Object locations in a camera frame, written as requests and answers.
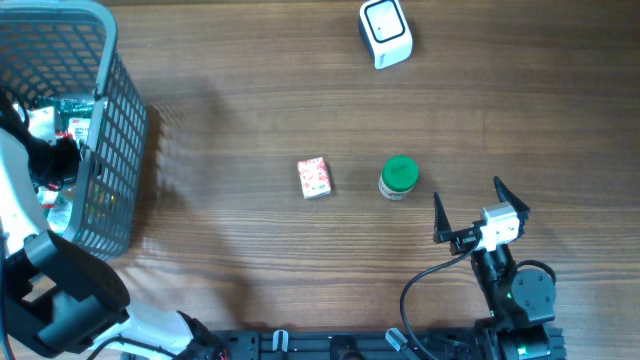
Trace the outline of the red snack stick packet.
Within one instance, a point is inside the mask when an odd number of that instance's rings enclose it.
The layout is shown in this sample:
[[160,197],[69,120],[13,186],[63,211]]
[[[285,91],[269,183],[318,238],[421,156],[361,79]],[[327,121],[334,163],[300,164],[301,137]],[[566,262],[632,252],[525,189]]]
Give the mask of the red snack stick packet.
[[59,193],[66,185],[74,183],[77,173],[76,151],[75,140],[69,133],[58,133],[55,142],[50,145],[47,167],[41,176],[45,184],[39,193],[43,209],[55,208]]

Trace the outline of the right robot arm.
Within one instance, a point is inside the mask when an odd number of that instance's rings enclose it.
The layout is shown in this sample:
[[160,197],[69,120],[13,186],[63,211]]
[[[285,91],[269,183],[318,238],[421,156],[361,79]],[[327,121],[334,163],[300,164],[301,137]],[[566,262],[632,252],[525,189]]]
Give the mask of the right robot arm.
[[514,260],[509,244],[524,234],[530,207],[494,178],[499,203],[481,210],[481,219],[454,231],[441,198],[434,195],[434,241],[448,243],[454,256],[466,254],[490,316],[471,328],[433,330],[447,359],[565,359],[567,350],[555,320],[557,277],[537,260]]

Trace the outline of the small red patterned box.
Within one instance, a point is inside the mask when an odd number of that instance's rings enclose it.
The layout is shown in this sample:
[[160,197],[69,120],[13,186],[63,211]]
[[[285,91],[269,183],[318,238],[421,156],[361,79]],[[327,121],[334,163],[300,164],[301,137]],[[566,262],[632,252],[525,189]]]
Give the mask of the small red patterned box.
[[322,157],[299,161],[297,170],[305,199],[325,196],[331,193],[329,172]]

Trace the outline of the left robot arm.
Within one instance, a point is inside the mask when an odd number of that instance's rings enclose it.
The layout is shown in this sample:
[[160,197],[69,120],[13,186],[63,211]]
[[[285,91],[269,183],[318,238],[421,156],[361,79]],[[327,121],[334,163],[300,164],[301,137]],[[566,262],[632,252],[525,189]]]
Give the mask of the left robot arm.
[[71,137],[34,136],[15,93],[1,92],[1,217],[22,222],[1,231],[1,346],[10,339],[55,358],[65,352],[119,350],[125,359],[225,359],[224,343],[180,311],[132,303],[104,261],[59,236],[47,222],[37,190],[75,183],[81,155]]

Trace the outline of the green lid white jar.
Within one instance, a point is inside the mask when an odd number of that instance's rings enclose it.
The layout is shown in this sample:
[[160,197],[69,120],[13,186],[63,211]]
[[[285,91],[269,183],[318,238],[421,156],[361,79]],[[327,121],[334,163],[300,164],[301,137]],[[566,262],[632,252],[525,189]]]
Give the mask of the green lid white jar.
[[393,201],[403,200],[419,179],[419,167],[410,157],[391,157],[384,165],[378,181],[381,194]]

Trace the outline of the green 3M gloves package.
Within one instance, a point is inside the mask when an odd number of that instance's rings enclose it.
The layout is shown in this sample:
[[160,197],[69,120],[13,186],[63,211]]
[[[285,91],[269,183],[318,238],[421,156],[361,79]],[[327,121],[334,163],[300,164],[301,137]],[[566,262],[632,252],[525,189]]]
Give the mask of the green 3M gloves package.
[[[27,109],[20,102],[14,102],[13,107],[30,135],[53,144],[58,133],[69,133],[76,141],[79,152],[87,143],[94,108],[94,103],[90,100],[41,97],[39,105],[34,109]],[[71,186],[65,186],[59,193],[55,208],[42,208],[50,228],[59,235],[65,232],[71,221],[76,182]],[[37,198],[41,204],[40,189],[41,187],[36,187]]]

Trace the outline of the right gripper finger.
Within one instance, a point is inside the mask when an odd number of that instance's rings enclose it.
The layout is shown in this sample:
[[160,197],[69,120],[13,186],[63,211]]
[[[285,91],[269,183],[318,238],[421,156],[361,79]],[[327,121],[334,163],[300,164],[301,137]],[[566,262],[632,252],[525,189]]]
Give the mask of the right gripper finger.
[[493,182],[499,200],[509,203],[514,208],[520,220],[528,220],[530,207],[511,192],[498,176],[493,178]]
[[434,210],[435,210],[434,235],[433,235],[434,242],[437,244],[443,243],[443,242],[449,242],[451,238],[452,230],[451,230],[449,220],[446,216],[446,212],[438,192],[434,193]]

